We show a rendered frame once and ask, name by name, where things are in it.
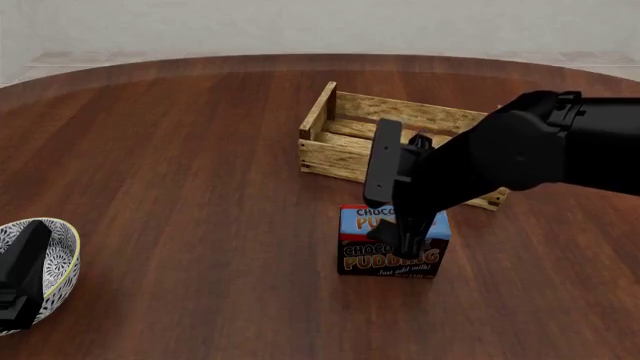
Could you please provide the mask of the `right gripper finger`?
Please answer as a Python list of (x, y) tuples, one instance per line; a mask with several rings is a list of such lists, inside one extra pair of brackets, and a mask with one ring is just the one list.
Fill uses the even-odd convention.
[(392, 221), (382, 219), (366, 234), (366, 238), (375, 242), (399, 242), (398, 226)]
[(428, 238), (428, 233), (431, 227), (432, 224), (427, 223), (422, 225), (399, 224), (399, 242), (396, 246), (396, 255), (405, 260), (416, 259)]

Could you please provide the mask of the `patterned bowl with yellow rim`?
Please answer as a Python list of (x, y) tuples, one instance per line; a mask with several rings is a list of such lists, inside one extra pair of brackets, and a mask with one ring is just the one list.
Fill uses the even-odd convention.
[[(65, 302), (77, 283), (81, 266), (80, 236), (71, 224), (57, 218), (28, 218), (0, 225), (0, 254), (34, 220), (43, 221), (52, 233), (44, 260), (41, 309), (33, 325), (44, 320)], [(13, 332), (18, 331), (0, 331), (0, 336)]]

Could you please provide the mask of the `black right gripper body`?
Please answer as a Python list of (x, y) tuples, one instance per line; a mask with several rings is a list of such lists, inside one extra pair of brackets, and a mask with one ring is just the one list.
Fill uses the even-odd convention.
[(393, 176), (392, 203), (399, 227), (431, 227), (438, 211), (434, 200), (438, 195), (434, 176)]

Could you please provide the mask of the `chocolate pudding box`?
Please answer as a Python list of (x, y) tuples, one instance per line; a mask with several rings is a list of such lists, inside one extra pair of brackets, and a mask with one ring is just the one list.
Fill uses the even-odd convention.
[(440, 212), (436, 215), (419, 255), (414, 260), (396, 257), (391, 245), (366, 237), (381, 220), (395, 221), (392, 206), (379, 209), (370, 209), (364, 205), (340, 207), (336, 261), (338, 274), (434, 278), (451, 240), (447, 214)]

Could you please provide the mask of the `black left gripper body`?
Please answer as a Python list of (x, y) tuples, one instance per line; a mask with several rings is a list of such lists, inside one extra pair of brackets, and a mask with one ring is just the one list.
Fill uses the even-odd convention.
[(41, 309), (41, 296), (0, 289), (0, 331), (30, 329)]

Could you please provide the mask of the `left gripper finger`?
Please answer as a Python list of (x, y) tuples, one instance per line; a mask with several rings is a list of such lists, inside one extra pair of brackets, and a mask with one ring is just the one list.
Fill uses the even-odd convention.
[(0, 290), (43, 299), (43, 267), (52, 231), (40, 220), (30, 221), (0, 254)]

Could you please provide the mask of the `wooden slat tray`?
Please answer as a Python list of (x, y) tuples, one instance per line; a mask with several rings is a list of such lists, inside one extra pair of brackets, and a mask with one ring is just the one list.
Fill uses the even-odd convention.
[(301, 170), (364, 182), (379, 119), (402, 122), (401, 142), (425, 134), (441, 146), (476, 125), (484, 113), (339, 92), (327, 83), (299, 127)]

